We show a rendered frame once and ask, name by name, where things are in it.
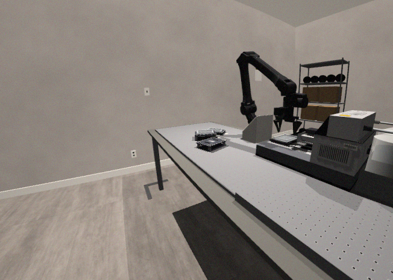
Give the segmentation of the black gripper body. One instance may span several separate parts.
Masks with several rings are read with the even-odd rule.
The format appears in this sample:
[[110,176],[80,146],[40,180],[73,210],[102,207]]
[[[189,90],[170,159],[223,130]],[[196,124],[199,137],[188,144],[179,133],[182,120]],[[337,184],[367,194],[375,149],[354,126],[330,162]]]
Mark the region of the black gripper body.
[[285,120],[285,122],[292,122],[292,123],[300,123],[301,121],[295,121],[295,119],[299,119],[299,117],[294,116],[294,117],[283,117],[282,120]]

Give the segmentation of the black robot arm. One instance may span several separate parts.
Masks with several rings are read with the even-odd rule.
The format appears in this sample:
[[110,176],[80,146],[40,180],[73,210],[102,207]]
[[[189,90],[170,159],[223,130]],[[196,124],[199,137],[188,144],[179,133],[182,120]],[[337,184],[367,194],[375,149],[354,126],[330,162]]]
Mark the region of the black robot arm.
[[256,118],[255,112],[257,111],[255,101],[252,100],[251,97],[248,63],[252,64],[256,69],[263,73],[264,76],[270,79],[277,87],[277,89],[281,92],[281,96],[284,96],[283,106],[286,107],[274,108],[274,116],[276,119],[280,120],[283,117],[294,116],[294,108],[287,107],[293,106],[297,108],[306,108],[309,102],[307,95],[304,93],[296,93],[296,83],[280,74],[278,71],[276,71],[273,67],[271,67],[259,57],[260,56],[254,51],[248,51],[241,53],[239,58],[236,60],[239,65],[242,83],[243,103],[241,102],[241,113],[247,117],[248,124],[250,124]]

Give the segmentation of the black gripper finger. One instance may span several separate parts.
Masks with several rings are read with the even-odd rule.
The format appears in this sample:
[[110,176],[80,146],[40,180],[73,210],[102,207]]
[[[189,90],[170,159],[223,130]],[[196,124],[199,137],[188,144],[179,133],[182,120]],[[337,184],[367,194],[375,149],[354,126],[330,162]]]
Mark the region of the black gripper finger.
[[[274,120],[274,123],[276,125],[277,131],[280,132],[282,120]],[[279,127],[278,127],[278,125],[279,125]]]
[[[297,132],[298,128],[301,126],[301,124],[302,124],[302,122],[300,122],[300,123],[293,123],[293,135],[296,134],[296,132]],[[297,125],[297,128],[296,128],[296,125]]]

